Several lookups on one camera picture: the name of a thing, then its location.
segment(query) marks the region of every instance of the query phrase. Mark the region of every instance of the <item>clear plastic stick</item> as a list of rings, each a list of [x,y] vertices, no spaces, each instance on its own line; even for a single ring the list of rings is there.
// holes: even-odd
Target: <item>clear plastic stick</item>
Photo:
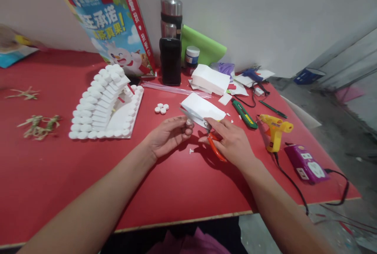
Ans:
[[[202,91],[191,91],[191,90],[166,86],[166,85],[162,85],[162,84],[158,84],[158,83],[152,83],[152,82],[149,82],[149,81],[143,81],[143,83],[141,85],[145,88],[153,88],[153,89],[167,91],[167,92],[176,93],[176,94],[190,95],[191,93],[196,93],[204,99],[212,98],[211,94],[208,94],[208,93],[205,93],[205,92],[202,92]]]

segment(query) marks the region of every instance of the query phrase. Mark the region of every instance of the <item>glue jar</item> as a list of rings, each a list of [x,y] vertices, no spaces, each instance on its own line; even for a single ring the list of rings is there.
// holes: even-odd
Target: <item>glue jar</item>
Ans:
[[[193,71],[198,66],[198,59],[199,59],[200,49],[195,46],[188,46],[186,49],[185,55],[185,65],[186,65],[186,72],[189,75],[192,75]]]

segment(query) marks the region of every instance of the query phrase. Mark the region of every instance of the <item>hand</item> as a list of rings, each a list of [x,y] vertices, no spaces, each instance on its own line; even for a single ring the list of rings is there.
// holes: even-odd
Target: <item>hand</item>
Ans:
[[[188,126],[186,121],[186,116],[166,119],[147,135],[144,142],[155,155],[155,160],[190,138],[194,125]]]
[[[216,148],[237,168],[243,171],[252,160],[256,159],[242,128],[226,119],[219,122],[213,118],[204,119],[223,138],[221,141],[213,140]],[[199,138],[199,142],[209,144],[207,136]]]

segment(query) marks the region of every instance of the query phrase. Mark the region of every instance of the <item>purple power strip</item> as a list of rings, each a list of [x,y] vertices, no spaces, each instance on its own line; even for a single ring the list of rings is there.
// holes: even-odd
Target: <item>purple power strip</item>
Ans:
[[[316,184],[330,179],[329,175],[315,161],[302,145],[290,145],[284,148],[296,173],[305,182]]]

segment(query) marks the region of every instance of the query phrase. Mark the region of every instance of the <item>cartoon character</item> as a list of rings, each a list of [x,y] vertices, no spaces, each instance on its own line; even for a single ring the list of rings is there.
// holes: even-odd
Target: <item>cartoon character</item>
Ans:
[[[136,51],[136,53],[130,53],[126,49],[117,48],[115,41],[110,44],[106,43],[105,46],[108,48],[107,53],[111,62],[123,67],[126,74],[146,75],[150,73],[150,69],[141,64],[140,50]]]

